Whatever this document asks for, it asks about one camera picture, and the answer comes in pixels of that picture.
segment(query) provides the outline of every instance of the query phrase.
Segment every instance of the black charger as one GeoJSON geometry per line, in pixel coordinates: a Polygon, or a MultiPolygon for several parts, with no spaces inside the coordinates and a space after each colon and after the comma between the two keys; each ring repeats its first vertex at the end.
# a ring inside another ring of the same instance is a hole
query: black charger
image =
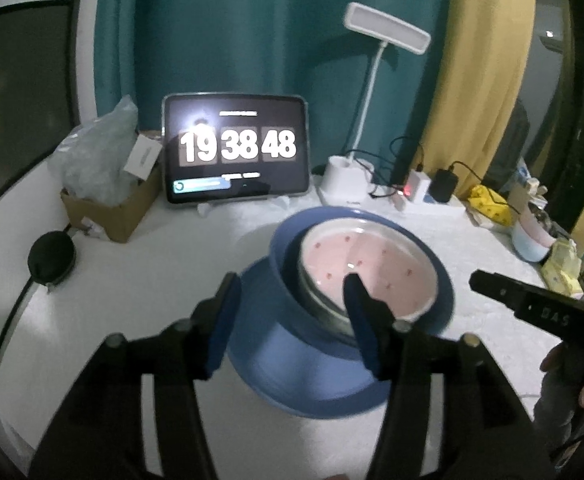
{"type": "Polygon", "coordinates": [[[452,166],[447,170],[437,170],[430,184],[428,193],[439,203],[448,203],[452,198],[456,184],[458,184],[458,177],[451,168],[452,166]]]}

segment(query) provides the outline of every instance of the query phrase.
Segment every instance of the power adapter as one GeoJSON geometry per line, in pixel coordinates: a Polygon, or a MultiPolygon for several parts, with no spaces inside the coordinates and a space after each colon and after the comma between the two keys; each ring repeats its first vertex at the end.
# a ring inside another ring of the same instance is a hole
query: power adapter
{"type": "Polygon", "coordinates": [[[408,180],[403,186],[403,195],[411,202],[420,204],[428,193],[430,183],[430,178],[422,171],[419,171],[418,168],[416,171],[410,170],[408,180]]]}
{"type": "Polygon", "coordinates": [[[430,184],[430,196],[439,203],[448,203],[456,184],[458,177],[452,170],[437,170],[430,184]]]}

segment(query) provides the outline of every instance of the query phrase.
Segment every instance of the teal curtain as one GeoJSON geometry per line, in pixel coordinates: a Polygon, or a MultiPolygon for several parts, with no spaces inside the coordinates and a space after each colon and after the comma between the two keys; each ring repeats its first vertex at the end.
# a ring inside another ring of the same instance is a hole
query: teal curtain
{"type": "MultiPolygon", "coordinates": [[[[424,56],[386,49],[360,148],[389,157],[393,138],[421,137],[449,0],[135,0],[135,12],[128,10],[133,18],[123,16],[124,9],[113,1],[99,0],[98,7],[95,70],[109,74],[105,82],[96,76],[104,83],[100,90],[97,83],[100,114],[112,109],[122,95],[122,83],[128,81],[129,87],[131,77],[141,128],[160,126],[161,100],[172,92],[297,94],[309,104],[312,164],[323,164],[354,138],[366,75],[378,46],[343,27],[347,3],[357,1],[433,37],[424,56]],[[133,38],[115,38],[112,32],[108,36],[106,28],[115,27],[117,20],[127,24],[119,24],[117,33],[134,24],[133,38]],[[133,66],[119,59],[125,49],[116,41],[134,45],[133,66]]],[[[407,165],[416,143],[404,141],[397,147],[407,165]]]]}

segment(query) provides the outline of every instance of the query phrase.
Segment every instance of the cardboard box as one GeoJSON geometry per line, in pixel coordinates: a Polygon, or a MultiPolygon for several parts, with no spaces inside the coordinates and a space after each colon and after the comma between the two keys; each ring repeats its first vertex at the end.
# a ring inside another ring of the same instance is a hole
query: cardboard box
{"type": "Polygon", "coordinates": [[[148,179],[139,184],[125,202],[115,207],[70,196],[65,189],[61,190],[61,200],[72,227],[86,230],[83,219],[89,218],[105,229],[110,240],[123,244],[150,209],[161,187],[161,170],[155,167],[148,179]]]}

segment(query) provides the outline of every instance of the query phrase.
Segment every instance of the blue bowl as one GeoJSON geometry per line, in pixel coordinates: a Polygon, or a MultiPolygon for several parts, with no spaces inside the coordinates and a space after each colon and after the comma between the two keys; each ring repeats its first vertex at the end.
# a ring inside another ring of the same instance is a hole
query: blue bowl
{"type": "Polygon", "coordinates": [[[430,248],[399,225],[367,212],[318,207],[297,213],[277,228],[270,255],[242,274],[242,305],[228,345],[237,373],[261,397],[295,415],[338,418],[383,403],[389,383],[379,382],[355,346],[332,336],[300,304],[298,267],[301,240],[314,225],[335,218],[363,218],[396,229],[431,259],[438,296],[416,322],[430,334],[450,321],[454,292],[443,264],[430,248]]]}

